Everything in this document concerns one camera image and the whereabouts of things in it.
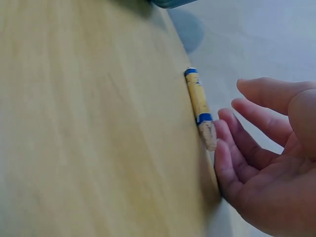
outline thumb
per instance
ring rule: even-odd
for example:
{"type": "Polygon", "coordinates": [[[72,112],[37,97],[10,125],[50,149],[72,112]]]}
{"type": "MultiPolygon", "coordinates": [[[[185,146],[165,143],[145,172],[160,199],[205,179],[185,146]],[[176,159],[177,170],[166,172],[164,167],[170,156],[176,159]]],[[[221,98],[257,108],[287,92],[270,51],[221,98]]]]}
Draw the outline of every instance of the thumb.
{"type": "Polygon", "coordinates": [[[289,103],[288,116],[307,155],[316,158],[316,89],[297,94],[289,103]]]}

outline wood grain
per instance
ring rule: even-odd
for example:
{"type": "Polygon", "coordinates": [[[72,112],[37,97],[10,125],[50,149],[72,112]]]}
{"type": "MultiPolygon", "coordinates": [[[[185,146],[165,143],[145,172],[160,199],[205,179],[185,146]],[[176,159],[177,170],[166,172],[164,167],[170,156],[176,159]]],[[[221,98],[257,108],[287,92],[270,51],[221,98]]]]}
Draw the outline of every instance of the wood grain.
{"type": "Polygon", "coordinates": [[[144,0],[0,1],[0,235],[205,236],[188,66],[144,0]]]}

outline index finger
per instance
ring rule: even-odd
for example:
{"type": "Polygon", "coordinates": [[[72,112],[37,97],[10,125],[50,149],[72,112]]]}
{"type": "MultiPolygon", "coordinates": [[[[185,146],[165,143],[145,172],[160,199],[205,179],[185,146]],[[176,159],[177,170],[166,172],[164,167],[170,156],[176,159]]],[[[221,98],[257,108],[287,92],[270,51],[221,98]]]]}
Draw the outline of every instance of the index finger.
{"type": "Polygon", "coordinates": [[[272,78],[241,79],[237,81],[237,88],[249,101],[287,115],[291,100],[303,91],[316,88],[316,83],[285,82],[272,78]]]}

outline fingernail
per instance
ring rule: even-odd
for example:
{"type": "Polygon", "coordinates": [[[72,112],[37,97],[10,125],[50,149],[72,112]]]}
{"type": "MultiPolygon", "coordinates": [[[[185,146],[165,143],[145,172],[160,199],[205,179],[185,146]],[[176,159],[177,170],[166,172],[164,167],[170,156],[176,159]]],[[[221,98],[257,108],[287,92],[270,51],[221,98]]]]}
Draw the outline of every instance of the fingernail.
{"type": "Polygon", "coordinates": [[[245,78],[240,78],[240,79],[237,80],[237,82],[246,81],[246,80],[247,80],[247,79],[245,79],[245,78]]]}

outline blue crayon wrapper band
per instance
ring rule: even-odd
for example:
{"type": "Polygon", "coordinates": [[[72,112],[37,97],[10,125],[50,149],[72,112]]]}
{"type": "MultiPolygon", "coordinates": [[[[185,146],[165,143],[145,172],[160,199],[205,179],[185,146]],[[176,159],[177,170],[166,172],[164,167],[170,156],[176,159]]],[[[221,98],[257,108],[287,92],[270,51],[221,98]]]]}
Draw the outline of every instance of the blue crayon wrapper band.
{"type": "Polygon", "coordinates": [[[201,123],[205,121],[213,121],[212,115],[208,113],[200,114],[197,116],[197,125],[199,126],[201,123]]]}

